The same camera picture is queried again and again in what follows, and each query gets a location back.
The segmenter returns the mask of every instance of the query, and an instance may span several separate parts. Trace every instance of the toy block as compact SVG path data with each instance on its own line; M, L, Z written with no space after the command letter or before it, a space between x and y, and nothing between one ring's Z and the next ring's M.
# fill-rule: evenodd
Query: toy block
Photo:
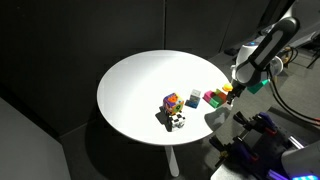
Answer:
M212 91L208 91L208 92L206 92L205 94L204 94L204 96L203 96L203 99L206 101L206 102L210 102L210 99L212 98L212 97L214 97L215 96L215 93L214 92L212 92Z
M269 82L269 80L266 79L264 81L261 81L259 84L256 84L256 85L251 86L251 87L247 87L247 90L249 92L251 92L252 94L256 94L263 86L268 84L268 82Z
M186 117L182 111L177 112L175 115L168 116L168 123L171 131L176 131L182 128L185 124Z
M227 83L222 87L222 90L224 90L226 92L232 91L232 89L233 89L233 87L232 87L231 83Z
M198 91L195 89L192 90L190 99L186 101L185 105L192 108L197 108L200 102L200 94L201 94L201 91Z
M215 94L219 94L219 93L221 93L221 91L220 91L219 89L216 89L216 90L214 91L214 93L215 93Z
M193 101L187 100L186 103L185 103L185 105L186 105L186 106L189 106L189 107L192 107L192 108L197 108L198 105L199 105L199 102L200 102L200 99L199 99L198 102L193 102Z
M163 99L163 108L168 115L175 115L181 111L183 104L183 99L177 93L172 93Z
M219 102L215 101L213 98L210 99L209 104L214 108L219 107Z
M195 89L192 90L191 95L190 95L190 101L193 101L193 102L200 101L200 94L201 94L201 91L198 91Z
M225 93L221 92L217 96L219 96L222 99L223 103L227 101L227 95Z
M223 100L219 96L213 96L212 99L219 102L220 105L223 104Z

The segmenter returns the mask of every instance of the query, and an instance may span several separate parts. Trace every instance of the white round table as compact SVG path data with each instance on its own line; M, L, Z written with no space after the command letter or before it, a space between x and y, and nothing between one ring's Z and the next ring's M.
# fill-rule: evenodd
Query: white round table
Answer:
M229 82L212 63L198 56L156 50L127 57L111 67L100 81L97 101L107 122L136 141L165 146L173 176L179 169L172 146L193 142L213 131L204 116L215 111L202 97ZM184 106L185 125L168 132L156 118L163 98L173 92L184 101L193 89L201 91L196 109Z

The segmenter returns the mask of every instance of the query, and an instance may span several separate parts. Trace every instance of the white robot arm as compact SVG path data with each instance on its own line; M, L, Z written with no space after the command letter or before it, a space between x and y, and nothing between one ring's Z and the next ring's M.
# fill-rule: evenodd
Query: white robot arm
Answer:
M228 93L227 102L232 103L235 97L240 97L241 92L247 88L259 84L268 78L267 69L272 62L280 61L276 55L288 44L299 30L300 24L296 18L286 14L259 42L249 42L243 45L236 59L236 65L232 70L233 90ZM276 75L282 69L271 72ZM288 176L294 180L320 178L320 141L297 150L283 153L282 165Z
M268 65L298 29L299 21L286 17L275 24L261 43L250 42L241 47L232 73L233 90L227 96L229 104L235 97L240 97L246 87L255 86L266 79Z

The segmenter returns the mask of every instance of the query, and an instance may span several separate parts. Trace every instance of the dark wall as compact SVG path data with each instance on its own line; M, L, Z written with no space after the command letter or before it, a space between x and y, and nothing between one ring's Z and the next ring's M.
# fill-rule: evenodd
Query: dark wall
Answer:
M236 1L168 0L166 48L204 58L216 55Z
M259 26L265 28L279 21L295 0L270 0Z
M254 31L263 7L242 13L264 3L2 0L0 84L61 135L95 118L99 80L121 59L164 48L214 56Z
M269 3L269 0L237 1L221 50L254 36Z
M0 82L64 134L95 116L101 76L163 47L162 0L1 1Z

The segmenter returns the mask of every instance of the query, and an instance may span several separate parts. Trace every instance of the red block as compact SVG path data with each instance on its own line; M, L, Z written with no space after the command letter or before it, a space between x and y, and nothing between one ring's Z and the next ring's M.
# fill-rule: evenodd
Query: red block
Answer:
M218 96L223 100L223 103L227 101L227 95L223 92L220 92Z

